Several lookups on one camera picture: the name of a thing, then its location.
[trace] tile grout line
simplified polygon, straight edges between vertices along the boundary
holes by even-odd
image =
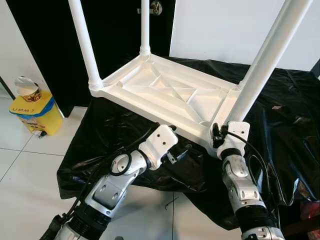
[[[26,142],[26,144],[23,146],[22,149],[25,148],[25,146],[28,144],[28,142],[30,141],[30,139],[32,138],[33,135],[30,136],[29,140]],[[19,154],[16,156],[16,158],[13,160],[13,162],[11,163],[11,165],[9,166],[9,168],[6,170],[5,174],[3,175],[3,177],[0,179],[0,182],[2,181],[2,179],[4,179],[4,177],[7,175],[7,173],[9,172],[10,168],[12,167],[12,165],[15,163],[15,161],[17,160],[17,158],[20,156],[20,154],[22,153],[22,150],[20,150]]]
[[[10,150],[10,151],[16,151],[16,152],[21,152],[21,150],[10,149],[10,148],[4,148],[4,147],[0,147],[0,149],[3,149],[3,150]]]
[[[174,240],[174,220],[175,220],[175,192],[173,192],[173,206],[172,206],[172,237],[171,240]]]
[[[65,155],[60,155],[60,154],[53,154],[53,153],[44,153],[44,152],[36,152],[36,151],[21,151],[24,153],[32,153],[32,154],[45,154],[45,155],[53,155],[53,156],[60,156],[60,157],[64,157]]]
[[[4,179],[4,177],[6,176],[6,174],[9,172],[11,166],[15,163],[15,161],[17,160],[17,158],[19,157],[21,151],[19,152],[19,154],[15,157],[15,159],[13,160],[13,162],[11,163],[11,165],[9,166],[9,168],[5,171],[4,175],[2,176],[2,178],[0,179],[0,183],[2,181],[2,179]]]

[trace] white plastic stool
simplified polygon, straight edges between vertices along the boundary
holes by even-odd
[[[101,79],[80,0],[69,5],[94,97],[109,99],[176,132],[215,157],[212,126],[243,121],[295,34],[312,0],[286,0],[239,85],[151,53],[149,0],[141,1],[140,55]]]

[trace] wire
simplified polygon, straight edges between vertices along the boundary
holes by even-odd
[[[222,134],[224,134],[224,135],[229,134],[229,135],[231,135],[231,136],[233,136],[233,137],[241,140],[241,141],[244,142],[246,145],[248,145],[249,147],[251,147],[252,150],[256,153],[257,156],[256,156],[256,155],[251,155],[251,156],[248,158],[248,170],[249,170],[249,174],[250,174],[250,176],[251,176],[251,178],[252,178],[253,183],[254,183],[255,185],[257,185],[257,181],[256,181],[256,179],[254,178],[254,175],[253,175],[252,169],[251,169],[251,157],[255,157],[255,158],[258,160],[259,164],[261,165],[263,175],[265,176],[265,182],[266,182],[266,188],[267,188],[266,194],[267,194],[267,196],[268,196],[268,198],[269,198],[268,200],[269,200],[269,201],[270,201],[270,200],[273,201],[273,207],[274,207],[274,211],[275,211],[275,214],[274,214],[274,215],[275,215],[275,218],[277,219],[277,226],[278,226],[278,228],[280,229],[280,227],[281,227],[281,225],[280,225],[280,212],[279,212],[279,208],[278,208],[277,204],[275,203],[275,199],[274,199],[274,197],[273,197],[273,195],[272,195],[272,192],[271,192],[268,170],[267,170],[267,166],[266,166],[266,164],[265,164],[265,161],[264,161],[263,157],[261,156],[261,154],[258,152],[258,150],[257,150],[251,143],[249,143],[247,140],[245,140],[245,139],[242,138],[241,136],[238,136],[237,134],[234,134],[234,133],[229,132],[229,131],[226,131],[226,130],[222,131]]]
[[[255,157],[257,157],[256,155],[251,155],[251,156],[249,156],[249,158],[248,158],[248,169],[249,169],[249,174],[250,174],[250,176],[251,176],[251,178],[252,178],[252,181],[253,181],[253,183],[254,183],[254,185],[256,185],[257,186],[257,181],[256,181],[256,179],[255,179],[255,176],[254,176],[254,174],[252,173],[252,169],[251,169],[251,158],[253,157],[253,156],[255,156]]]
[[[117,176],[121,176],[121,175],[125,174],[125,172],[128,171],[128,169],[130,168],[131,162],[132,162],[132,156],[131,156],[130,153],[128,153],[127,156],[128,156],[128,163],[126,164],[125,167],[122,167],[124,169],[122,171],[120,171],[120,172],[113,172],[112,171],[113,167],[111,166],[110,172],[109,172],[110,175],[117,177]]]
[[[250,148],[252,148],[252,150],[256,153],[256,155],[258,156],[255,156],[255,155],[252,155],[254,157],[256,157],[256,159],[259,161],[260,165],[261,165],[261,168],[262,168],[262,171],[263,171],[263,174],[265,175],[265,182],[266,182],[266,187],[267,187],[267,193],[270,193],[270,182],[269,182],[269,177],[268,177],[268,170],[267,170],[267,166],[265,164],[265,161],[263,159],[263,157],[261,156],[261,154],[258,152],[258,150],[248,141],[246,141],[244,138],[238,136],[237,134],[234,134],[232,132],[229,132],[229,131],[223,131],[222,132],[223,134],[229,134],[239,140],[241,140],[242,142],[244,142],[245,144],[247,144]]]
[[[90,174],[89,178],[86,180],[79,196],[75,199],[74,203],[72,204],[71,208],[69,209],[69,211],[66,214],[63,214],[63,222],[67,222],[70,218],[73,217],[73,215],[75,214],[75,208],[77,207],[78,202],[82,199],[82,196],[84,195],[84,193],[86,193],[88,190],[86,190],[86,188],[88,187],[89,183],[91,180],[93,180],[93,182],[97,179],[97,176],[99,175],[100,170],[102,169],[102,166],[111,158],[115,158],[116,155],[120,155],[122,153],[126,153],[128,152],[128,150],[132,147],[134,147],[135,145],[137,145],[138,143],[140,143],[142,140],[146,139],[148,135],[150,135],[152,131],[152,128],[149,128],[141,137],[139,137],[137,140],[135,140],[134,142],[132,142],[131,144],[129,144],[127,147],[124,147],[122,149],[119,149],[117,151],[115,151],[113,154],[111,154],[109,157],[107,157],[104,161],[100,162],[95,169],[93,170],[93,172]]]

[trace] floor tile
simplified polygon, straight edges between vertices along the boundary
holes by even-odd
[[[240,229],[231,231],[212,222],[181,192],[175,192],[173,240],[241,240]]]
[[[11,96],[0,83],[0,98],[11,99]]]
[[[21,152],[0,182],[0,233],[6,240],[36,240],[73,199],[61,200],[56,172],[62,156]]]
[[[101,240],[172,240],[173,192],[133,186]]]
[[[0,149],[22,150],[32,133],[17,116],[9,113],[13,100],[0,98]]]
[[[42,139],[33,135],[23,151],[64,156],[86,110],[84,107],[75,107],[70,116],[63,119],[63,124],[55,135]]]
[[[15,161],[20,151],[0,149],[0,180]]]

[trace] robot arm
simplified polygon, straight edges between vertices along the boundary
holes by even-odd
[[[231,121],[231,132],[247,140],[250,125],[246,122]],[[223,161],[222,179],[228,189],[232,205],[242,231],[242,240],[284,240],[274,217],[268,212],[257,187],[249,174],[244,159],[245,143],[227,134],[217,149],[217,156]]]
[[[110,173],[93,186],[73,218],[60,230],[60,216],[56,216],[40,240],[99,240],[126,197],[128,186],[146,170],[157,170],[161,157],[177,142],[173,130],[160,125],[137,150],[117,156]]]
[[[229,134],[224,138],[221,135],[213,136],[213,144],[215,147],[215,143],[219,145],[216,152],[223,160],[222,179],[240,224],[242,240],[284,240],[275,218],[268,212],[249,174],[243,157],[246,144],[233,136],[247,140],[250,125],[231,121],[227,128]],[[110,173],[94,185],[73,218],[60,230],[61,225],[56,224],[56,216],[40,240],[99,240],[120,208],[128,186],[147,169],[158,169],[162,164],[161,157],[177,142],[172,129],[161,125],[137,150],[117,156],[112,162]]]

